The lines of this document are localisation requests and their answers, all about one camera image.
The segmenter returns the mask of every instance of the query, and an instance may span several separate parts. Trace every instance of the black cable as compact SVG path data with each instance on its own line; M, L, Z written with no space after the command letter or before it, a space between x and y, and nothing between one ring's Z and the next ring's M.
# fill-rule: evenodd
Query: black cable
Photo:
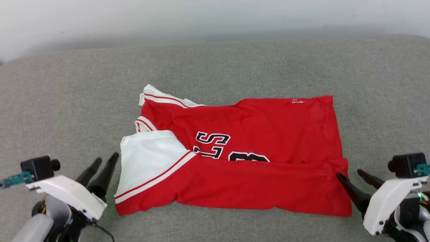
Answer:
M107 233L111 237L112 242L115 242L114 236L111 233L109 233L109 231L107 231L105 228L101 227L100 225L98 225L96 223L93 223L92 225L96 228L101 229L103 232Z

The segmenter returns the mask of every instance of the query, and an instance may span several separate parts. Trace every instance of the gray fabric surface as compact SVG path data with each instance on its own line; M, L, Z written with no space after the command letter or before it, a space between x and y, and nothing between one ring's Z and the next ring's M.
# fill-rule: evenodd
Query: gray fabric surface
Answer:
M19 162L49 154L75 178L96 157L119 151L135 132L139 93L150 83L196 103L227 105L248 97L333 95L350 177L362 168L394 178L387 161L430 158L430 40L392 35L77 50L18 59L0 67L0 177ZM191 207L173 203L119 217L113 194L100 225L131 241L390 241L351 218ZM41 195L24 186L0 191L1 241L10 241ZM81 241L109 241L94 228Z

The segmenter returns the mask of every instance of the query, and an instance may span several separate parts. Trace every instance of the white wall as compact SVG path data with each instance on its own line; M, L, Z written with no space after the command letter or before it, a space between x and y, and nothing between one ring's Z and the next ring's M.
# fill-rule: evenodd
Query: white wall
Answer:
M430 0L0 0L0 60L128 45L430 37L429 10Z

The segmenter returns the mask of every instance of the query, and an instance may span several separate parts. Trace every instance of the red stripe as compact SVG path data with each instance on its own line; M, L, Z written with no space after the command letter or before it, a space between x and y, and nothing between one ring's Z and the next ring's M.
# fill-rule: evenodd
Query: red stripe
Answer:
M142 184L142 185L140 185L140 186L137 186L137 187L135 187L135 188L133 188L133 189L131 189L131 190L126 191L125 193L123 193L123 194L121 194L121 195L119 195L119 196L115 197L115 199L120 198L120 197L124 196L125 194L127 194L127 193L129 193L129 192L131 192L131 191L134 191L134 190L136 190L136 189L138 189L138 188L140 188L140 187L142 187L142 186L145 186L146 184L150 183L151 181L153 181L153 180L155 180L155 179L159 178L160 176L164 175L166 172L168 172L169 170L171 170L174 166L176 166L176 164L178 164L181 160L183 160L183 159L184 159L184 157L185 157L185 156L187 156L187 155L188 155L188 154L190 154L190 153L191 153L191 151L188 151L188 152L187 152L184 156L182 156L182 157L181 157L177 162L175 162L175 164L173 164L169 169L167 169L165 172L161 173L161 174L160 174L160 175L158 175L157 177L155 177L155 178L153 178L153 179L151 179L151 180L149 180L149 181L145 182L144 184Z
M174 100L174 101L177 101L177 102L179 102L180 104L184 105L184 106L185 106L185 107L187 107L187 108L191 108L191 107L189 107L189 106L185 105L183 102L181 102L181 101L179 101L179 100L177 100L177 99L171 98L171 97L167 97L167 96L156 96L156 95L146 94L146 93L145 93L145 95L146 95L146 96L153 96L153 97L161 98L161 99L170 99L170 100Z
M145 125L148 127L148 129L149 129L149 130L153 131L153 130L151 129L151 127L150 127L147 123L145 123L143 120L138 119L138 120L136 120L136 121L142 122L143 124L145 124Z

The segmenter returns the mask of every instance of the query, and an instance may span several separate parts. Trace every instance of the robotic arm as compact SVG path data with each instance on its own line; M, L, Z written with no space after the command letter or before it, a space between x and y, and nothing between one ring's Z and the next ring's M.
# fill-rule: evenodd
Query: robotic arm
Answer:
M25 183L30 191L46 193L32 212L32 218L12 242L77 242L80 232L88 225L103 230L112 241L114 237L97 225L106 204L106 191L119 154L114 153L101 173L90 182L101 165L97 158L76 180L54 176L60 169L58 160L49 156L21 162L22 173L0 180L0 189Z
M365 171L357 173L377 191L366 194L348 178L338 174L354 205L362 214L363 225L372 235L386 234L397 242L430 241L430 201L427 184L430 167L423 153L396 155L388 163L398 179L383 181Z

